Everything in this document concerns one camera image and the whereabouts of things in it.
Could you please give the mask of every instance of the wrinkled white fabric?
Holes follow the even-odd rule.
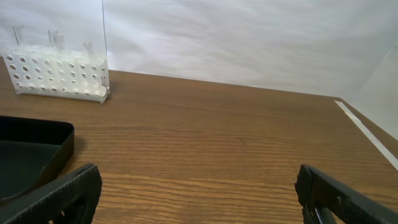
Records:
[[[6,12],[21,1],[29,7]],[[11,37],[7,17],[100,45],[101,2],[58,2],[2,0],[0,37]],[[398,39],[397,8],[396,0],[104,0],[109,68],[346,96]]]

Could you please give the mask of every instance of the white wall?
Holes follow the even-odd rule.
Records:
[[[346,101],[398,139],[398,45],[391,48],[362,89]]]
[[[2,0],[11,25],[103,42],[99,0]],[[211,82],[346,96],[398,38],[396,0],[104,0],[109,67]]]

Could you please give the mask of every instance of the white tape strip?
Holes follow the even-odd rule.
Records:
[[[368,139],[376,146],[381,154],[398,170],[398,160],[391,154],[388,149],[369,131],[367,127],[344,105],[344,103],[335,101],[337,105],[351,118],[359,129],[368,137]]]

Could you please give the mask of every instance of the black tray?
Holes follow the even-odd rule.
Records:
[[[0,206],[57,178],[74,132],[66,122],[0,116]]]

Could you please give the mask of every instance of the brown wooden tabletop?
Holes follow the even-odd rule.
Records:
[[[0,115],[72,123],[63,173],[99,167],[93,223],[302,223],[300,164],[398,212],[398,171],[336,98],[114,71],[110,80],[103,104],[16,95],[0,63]]]

